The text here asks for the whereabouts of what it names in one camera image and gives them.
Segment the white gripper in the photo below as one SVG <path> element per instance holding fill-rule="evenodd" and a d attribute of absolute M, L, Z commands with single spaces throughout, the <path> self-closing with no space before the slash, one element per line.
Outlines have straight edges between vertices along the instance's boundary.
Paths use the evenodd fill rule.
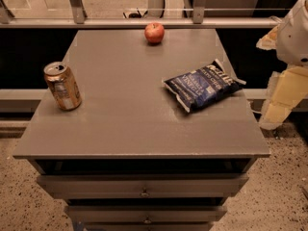
<path fill-rule="evenodd" d="M 275 26 L 260 38 L 256 47 L 263 50 L 276 49 L 280 61 L 293 64 L 282 73 L 273 72 L 269 78 L 259 125 L 262 129 L 274 130 L 308 95 L 307 0 L 297 0 L 279 27 Z"/>

